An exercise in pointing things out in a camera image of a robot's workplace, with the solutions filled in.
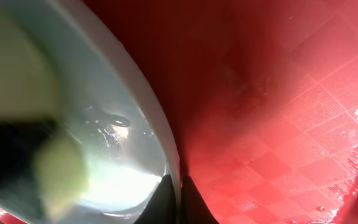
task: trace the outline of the checkered pattern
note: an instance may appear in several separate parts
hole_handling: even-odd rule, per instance
[[[330,222],[355,195],[358,0],[87,2],[220,223]]]

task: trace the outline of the green blurry object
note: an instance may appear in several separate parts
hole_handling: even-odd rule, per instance
[[[0,123],[60,122],[57,74],[20,27],[0,11]],[[62,130],[35,150],[32,170],[46,214],[58,219],[89,187],[80,147]]]

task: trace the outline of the wet surface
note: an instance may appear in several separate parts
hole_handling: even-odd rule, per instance
[[[150,82],[182,172],[220,223],[347,214],[358,195],[358,1],[86,2]]]

